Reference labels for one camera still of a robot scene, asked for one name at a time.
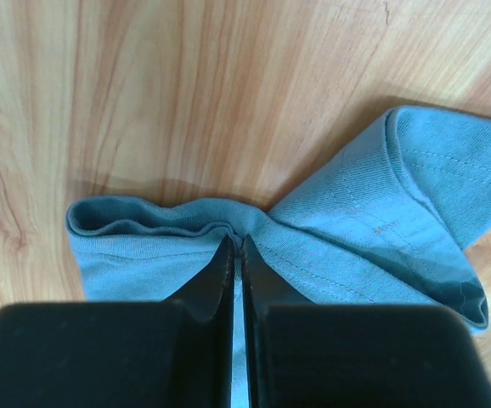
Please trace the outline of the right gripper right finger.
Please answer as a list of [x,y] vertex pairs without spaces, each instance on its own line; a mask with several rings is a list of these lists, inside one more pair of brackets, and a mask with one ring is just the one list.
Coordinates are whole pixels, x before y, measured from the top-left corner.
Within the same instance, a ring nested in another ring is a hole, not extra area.
[[253,407],[491,407],[466,327],[432,306],[317,305],[243,246]]

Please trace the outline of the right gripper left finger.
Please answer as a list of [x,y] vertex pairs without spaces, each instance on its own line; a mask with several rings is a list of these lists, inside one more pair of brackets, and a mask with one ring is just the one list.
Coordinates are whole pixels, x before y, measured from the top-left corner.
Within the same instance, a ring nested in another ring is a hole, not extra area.
[[160,302],[0,309],[0,407],[227,407],[234,245]]

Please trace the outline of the grey-blue t shirt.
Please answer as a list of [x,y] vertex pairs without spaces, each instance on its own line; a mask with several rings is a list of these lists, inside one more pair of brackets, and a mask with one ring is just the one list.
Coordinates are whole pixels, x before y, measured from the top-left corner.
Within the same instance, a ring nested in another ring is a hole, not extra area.
[[491,228],[491,120],[401,106],[271,210],[220,198],[159,207],[126,195],[73,203],[65,225],[88,303],[160,302],[234,245],[231,399],[250,405],[242,281],[251,238],[317,305],[432,306],[471,335],[488,301],[465,250]]

